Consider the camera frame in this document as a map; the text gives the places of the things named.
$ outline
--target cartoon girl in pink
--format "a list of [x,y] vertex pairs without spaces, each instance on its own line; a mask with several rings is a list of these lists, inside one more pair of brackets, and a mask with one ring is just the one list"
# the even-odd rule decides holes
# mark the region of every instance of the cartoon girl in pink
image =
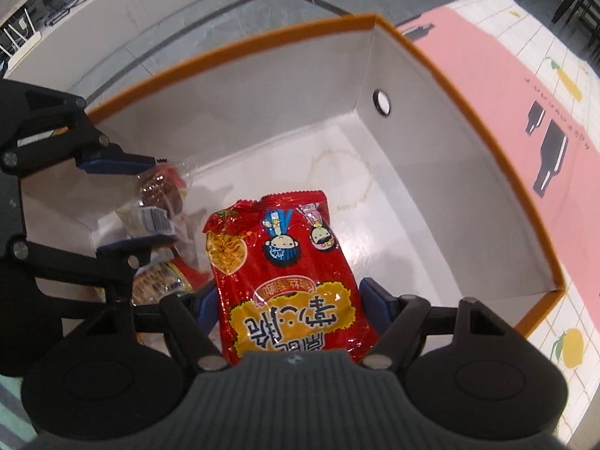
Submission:
[[335,248],[335,237],[329,226],[323,222],[318,208],[319,204],[312,202],[301,205],[298,207],[298,210],[308,219],[308,222],[313,227],[310,232],[310,242],[313,244],[313,247],[321,252],[330,252]]

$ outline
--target yellow label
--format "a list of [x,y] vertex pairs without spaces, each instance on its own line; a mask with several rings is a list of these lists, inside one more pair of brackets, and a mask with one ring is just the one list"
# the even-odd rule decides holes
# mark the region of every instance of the yellow label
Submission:
[[231,310],[238,335],[233,347],[240,357],[247,350],[321,350],[325,333],[346,329],[355,319],[350,290],[341,282],[275,296],[262,306],[249,299]]

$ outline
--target yellow lemon print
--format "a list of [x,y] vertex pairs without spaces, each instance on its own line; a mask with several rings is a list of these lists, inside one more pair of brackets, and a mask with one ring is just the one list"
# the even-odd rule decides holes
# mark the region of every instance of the yellow lemon print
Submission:
[[552,355],[556,356],[556,362],[562,356],[566,368],[572,369],[583,362],[583,335],[577,328],[569,328],[566,332],[554,342],[552,351],[550,352],[550,360]]
[[556,74],[559,75],[559,79],[562,84],[565,86],[566,90],[571,94],[573,98],[577,101],[581,101],[583,98],[583,94],[581,94],[581,90],[577,87],[577,85],[573,82],[569,75],[565,72],[565,70],[560,67],[560,65],[551,57],[546,57],[546,59],[550,59],[550,65],[552,69],[556,70]]

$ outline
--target red snack bag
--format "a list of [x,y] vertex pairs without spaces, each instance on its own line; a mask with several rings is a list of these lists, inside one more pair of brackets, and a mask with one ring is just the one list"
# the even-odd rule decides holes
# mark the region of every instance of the red snack bag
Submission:
[[328,224],[322,191],[242,200],[210,216],[206,250],[230,363],[248,350],[331,348],[359,360],[377,341]]

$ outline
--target gray tile floor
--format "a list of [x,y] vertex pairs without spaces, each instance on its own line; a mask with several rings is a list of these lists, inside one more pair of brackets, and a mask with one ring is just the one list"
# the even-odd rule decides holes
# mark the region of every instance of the gray tile floor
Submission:
[[[334,17],[336,11],[375,12],[397,24],[452,0],[199,0],[174,13],[90,71],[71,88],[96,106],[127,87],[182,60],[229,42],[284,26]],[[559,0],[515,0],[580,53],[587,38],[573,22],[568,28],[550,20]]]

